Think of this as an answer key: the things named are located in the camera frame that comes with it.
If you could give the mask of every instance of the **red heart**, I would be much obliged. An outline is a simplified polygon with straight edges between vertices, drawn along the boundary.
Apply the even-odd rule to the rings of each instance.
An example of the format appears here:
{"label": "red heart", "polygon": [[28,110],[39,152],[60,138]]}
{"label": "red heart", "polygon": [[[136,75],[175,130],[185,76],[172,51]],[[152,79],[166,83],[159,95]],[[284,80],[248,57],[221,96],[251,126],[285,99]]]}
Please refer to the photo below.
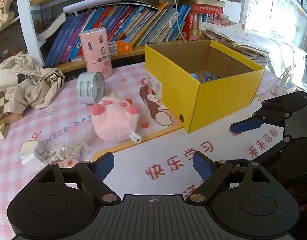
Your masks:
{"label": "red heart", "polygon": [[149,126],[149,123],[148,123],[148,122],[145,122],[145,123],[142,123],[142,124],[141,124],[141,127],[142,127],[142,128],[148,128],[148,126]]}

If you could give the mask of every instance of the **pink checkered desk mat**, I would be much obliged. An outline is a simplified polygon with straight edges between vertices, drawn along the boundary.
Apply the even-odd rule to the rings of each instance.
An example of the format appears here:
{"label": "pink checkered desk mat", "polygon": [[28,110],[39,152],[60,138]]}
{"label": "pink checkered desk mat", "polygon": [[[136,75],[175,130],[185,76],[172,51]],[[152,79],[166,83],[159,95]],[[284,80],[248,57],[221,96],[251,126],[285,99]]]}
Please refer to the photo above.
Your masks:
{"label": "pink checkered desk mat", "polygon": [[[156,102],[158,109],[163,109],[162,111],[152,107],[152,104],[148,107],[148,101],[144,97],[150,98],[154,95],[151,95],[144,78],[144,63],[123,66],[114,69],[112,77],[106,80],[105,89],[105,95],[115,91],[118,96],[131,99],[132,103],[140,108],[137,133],[141,136],[178,123],[162,102]],[[268,90],[276,80],[277,78],[266,70],[258,93]],[[267,99],[273,96],[267,92],[261,97]],[[79,141],[90,126],[90,106],[78,102],[76,80],[66,82],[48,108],[28,109],[23,119],[10,125],[6,139],[0,141],[0,240],[9,240],[14,236],[7,219],[8,204],[35,176],[21,164],[18,154],[22,144],[28,140],[39,140],[46,147],[50,147],[57,142]],[[89,145],[92,153],[95,153],[118,144],[97,138]]]}

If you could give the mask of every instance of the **crumpled fabric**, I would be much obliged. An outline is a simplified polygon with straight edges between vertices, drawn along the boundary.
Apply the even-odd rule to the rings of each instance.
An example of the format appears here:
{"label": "crumpled fabric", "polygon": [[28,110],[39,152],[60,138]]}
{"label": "crumpled fabric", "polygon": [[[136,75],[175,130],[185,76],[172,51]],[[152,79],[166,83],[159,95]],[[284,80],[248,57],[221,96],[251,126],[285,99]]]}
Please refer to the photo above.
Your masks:
{"label": "crumpled fabric", "polygon": [[64,84],[60,69],[35,65],[28,54],[9,57],[0,64],[0,91],[9,100],[8,112],[22,114],[29,106],[50,105]]}

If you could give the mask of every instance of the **plush toy tag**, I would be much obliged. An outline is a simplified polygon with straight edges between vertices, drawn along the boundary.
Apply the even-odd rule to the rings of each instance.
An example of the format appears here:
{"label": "plush toy tag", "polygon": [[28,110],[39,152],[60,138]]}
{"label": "plush toy tag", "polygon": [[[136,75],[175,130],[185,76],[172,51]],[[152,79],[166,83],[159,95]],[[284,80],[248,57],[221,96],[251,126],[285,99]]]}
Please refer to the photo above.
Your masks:
{"label": "plush toy tag", "polygon": [[140,143],[142,138],[139,134],[135,133],[135,132],[131,132],[131,134],[129,135],[130,139],[133,140],[135,143]]}

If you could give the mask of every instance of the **small orange box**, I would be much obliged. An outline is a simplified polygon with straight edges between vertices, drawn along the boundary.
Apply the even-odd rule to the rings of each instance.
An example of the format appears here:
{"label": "small orange box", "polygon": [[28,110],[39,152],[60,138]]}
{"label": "small orange box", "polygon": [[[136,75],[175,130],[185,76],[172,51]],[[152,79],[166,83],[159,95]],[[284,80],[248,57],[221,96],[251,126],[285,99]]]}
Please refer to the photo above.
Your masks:
{"label": "small orange box", "polygon": [[132,42],[130,40],[108,42],[108,46],[110,55],[116,55],[132,51]]}

